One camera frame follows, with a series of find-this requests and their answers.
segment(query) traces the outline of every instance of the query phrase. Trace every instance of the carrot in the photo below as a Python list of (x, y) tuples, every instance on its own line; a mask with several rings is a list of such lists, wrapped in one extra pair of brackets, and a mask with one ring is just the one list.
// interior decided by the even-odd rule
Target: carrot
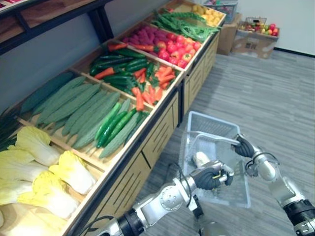
[(170, 66), (168, 66), (166, 69), (165, 69), (165, 71), (162, 73), (162, 76), (164, 77), (164, 76), (168, 76), (168, 75), (170, 75), (171, 73), (172, 73), (172, 71), (173, 71), (173, 69), (170, 67)]
[(141, 68), (140, 70), (137, 70), (136, 72), (134, 72), (133, 74), (134, 74), (134, 76), (136, 77), (136, 78), (138, 78), (140, 75), (142, 75), (144, 72), (146, 72), (146, 68), (144, 67), (144, 68)]
[(139, 82), (140, 82), (140, 83), (143, 83), (143, 82), (145, 82), (145, 81), (146, 81), (146, 74), (145, 74), (145, 73), (142, 73)]
[(113, 75), (115, 74), (114, 68), (113, 67), (109, 67), (105, 70), (103, 70), (102, 72), (96, 74), (94, 77), (98, 80), (102, 79), (103, 77), (107, 76), (107, 75)]
[(143, 110), (144, 110), (144, 103), (143, 103), (143, 98), (142, 98), (140, 92), (137, 93), (136, 99), (137, 99), (137, 102), (136, 102), (136, 111), (138, 111), (138, 112), (143, 111)]
[(165, 76), (165, 77), (163, 77), (163, 78), (161, 78), (160, 80), (159, 80), (159, 82), (161, 83), (161, 84), (164, 84), (164, 83), (166, 83), (166, 82), (170, 82), (172, 79), (174, 79), (175, 78), (175, 75), (168, 75), (168, 76)]
[(149, 85), (149, 94), (150, 94), (150, 98), (152, 102), (156, 101), (155, 93), (156, 93), (156, 90), (152, 87), (152, 85)]
[(142, 97), (147, 103), (149, 103), (150, 105), (153, 105), (153, 101), (151, 101), (151, 98), (148, 92), (143, 92)]
[(133, 93), (133, 95), (137, 96), (137, 94), (140, 93), (140, 89), (138, 87), (133, 87), (131, 89), (131, 92)]
[(155, 101), (160, 101), (163, 95), (163, 89), (158, 88), (156, 95), (155, 95)]
[(126, 43), (122, 43), (122, 44), (108, 44), (108, 50), (110, 52), (122, 49), (122, 48), (126, 48), (128, 46), (128, 44)]

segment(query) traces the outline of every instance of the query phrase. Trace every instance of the red tomato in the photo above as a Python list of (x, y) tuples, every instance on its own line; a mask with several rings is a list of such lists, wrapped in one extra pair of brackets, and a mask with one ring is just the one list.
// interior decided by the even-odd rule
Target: red tomato
[(189, 53), (186, 53), (182, 56), (182, 60), (186, 61), (186, 62), (190, 62), (190, 60), (192, 59), (192, 55)]
[(177, 65), (177, 63), (178, 63), (178, 58), (171, 57), (171, 58), (169, 59), (169, 62), (172, 63), (172, 64), (174, 64), (174, 65)]
[(168, 33), (166, 37), (169, 38), (169, 39), (171, 39), (171, 40), (173, 40), (173, 41), (175, 41), (176, 38), (177, 38), (176, 35), (173, 34), (173, 33)]
[(179, 43), (179, 42), (177, 42), (175, 45), (177, 48), (183, 48), (184, 47), (184, 45), (182, 43)]
[(192, 44), (187, 44), (185, 47), (185, 51), (188, 53), (191, 49), (193, 49), (193, 45)]
[(176, 51), (176, 50), (177, 50), (177, 47), (176, 47), (175, 44), (169, 44), (169, 45), (167, 45), (167, 51), (168, 51), (169, 53), (173, 53), (173, 52)]
[(196, 54), (196, 50), (195, 49), (191, 49), (188, 53), (191, 54), (192, 56), (194, 56)]
[(180, 59), (182, 55), (178, 51), (174, 51), (172, 52), (171, 57)]
[(167, 51), (164, 50), (158, 53), (158, 57), (166, 61), (169, 60), (169, 54)]
[(176, 42), (184, 44), (185, 41), (186, 39), (184, 36), (181, 36), (181, 35), (177, 36)]
[(182, 59), (180, 59), (180, 60), (178, 61), (177, 65), (178, 65), (179, 67), (181, 67), (181, 68), (185, 68), (185, 67), (187, 66), (187, 62), (184, 61), (184, 60), (182, 60)]
[(158, 48), (166, 48), (166, 43), (163, 42), (163, 41), (160, 41), (160, 42), (157, 43), (157, 47)]
[(196, 52), (199, 50), (200, 47), (201, 47), (201, 43), (199, 43), (199, 42), (195, 42), (193, 44), (193, 48), (196, 50)]

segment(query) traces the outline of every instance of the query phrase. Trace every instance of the orange carrot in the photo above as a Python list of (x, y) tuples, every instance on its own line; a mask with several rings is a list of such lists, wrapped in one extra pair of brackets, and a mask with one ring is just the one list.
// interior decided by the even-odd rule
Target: orange carrot
[(155, 101), (160, 101), (163, 95), (163, 89), (162, 88), (158, 88), (157, 92), (156, 92), (156, 96), (155, 96)]
[(122, 44), (108, 44), (108, 50), (110, 52), (122, 49), (122, 48), (126, 48), (128, 46), (128, 44), (126, 43), (122, 43)]
[(144, 110), (144, 102), (143, 102), (143, 98), (142, 98), (140, 92), (137, 93), (136, 99), (137, 99), (137, 102), (136, 102), (136, 111), (138, 111), (138, 112), (143, 111), (143, 110)]
[(168, 76), (165, 76), (165, 77), (161, 78), (159, 80), (159, 82), (160, 82), (160, 84), (164, 84), (166, 82), (170, 82), (174, 78), (175, 78), (175, 75), (168, 75)]
[(107, 75), (113, 75), (113, 74), (115, 74), (114, 68), (113, 67), (109, 67), (109, 68), (103, 70), (102, 72), (98, 73), (94, 77), (96, 79), (100, 80), (100, 79), (102, 79), (103, 77), (105, 77)]
[(142, 97), (147, 103), (149, 103), (150, 105), (153, 105), (153, 101), (151, 101), (151, 98), (150, 98), (150, 95), (148, 94), (148, 92), (144, 91), (142, 93)]
[(144, 72), (146, 72), (146, 68), (141, 68), (140, 70), (137, 70), (136, 72), (134, 72), (134, 76), (136, 78), (138, 78), (140, 75), (142, 75)]
[(165, 71), (162, 73), (162, 76), (164, 77), (164, 76), (168, 76), (168, 75), (170, 75), (171, 73), (172, 73), (172, 71), (173, 71), (173, 69), (170, 67), (170, 66), (168, 66), (166, 69), (165, 69)]
[(145, 82), (145, 81), (146, 81), (146, 74), (145, 74), (145, 73), (142, 73), (139, 82), (140, 82), (140, 83), (143, 83), (143, 82)]

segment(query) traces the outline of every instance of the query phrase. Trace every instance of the fake vegetable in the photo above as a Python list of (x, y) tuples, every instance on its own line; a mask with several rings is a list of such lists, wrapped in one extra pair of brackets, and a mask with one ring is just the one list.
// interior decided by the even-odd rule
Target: fake vegetable
[(17, 133), (15, 146), (10, 149), (23, 149), (29, 151), (37, 162), (44, 166), (56, 164), (59, 153), (49, 146), (50, 137), (44, 131), (32, 126), (25, 126)]
[(0, 178), (6, 180), (27, 180), (32, 182), (47, 167), (34, 161), (25, 150), (0, 152)]
[(33, 182), (32, 191), (22, 193), (17, 201), (44, 207), (54, 215), (67, 219), (79, 203), (65, 192), (66, 184), (49, 171), (42, 172)]
[(87, 194), (95, 184), (85, 163), (71, 151), (61, 154), (58, 165), (49, 167), (49, 170), (80, 194)]

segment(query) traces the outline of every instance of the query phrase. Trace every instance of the plastic basket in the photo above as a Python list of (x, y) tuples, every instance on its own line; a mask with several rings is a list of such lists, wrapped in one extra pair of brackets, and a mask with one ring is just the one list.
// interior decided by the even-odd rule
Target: plastic basket
[(245, 164), (241, 156), (231, 149), (237, 144), (237, 125), (197, 112), (190, 112), (186, 132), (182, 136), (179, 164), (184, 175), (188, 175), (196, 165), (192, 159), (198, 151), (204, 152), (210, 160), (220, 160), (235, 171), (231, 186), (221, 185), (212, 191), (196, 189), (199, 200), (235, 207), (251, 206)]
[(204, 5), (206, 7), (225, 13), (226, 14), (225, 22), (228, 24), (232, 23), (236, 13), (237, 1), (217, 0), (217, 3), (218, 4), (212, 4), (212, 2), (208, 0), (204, 3)]

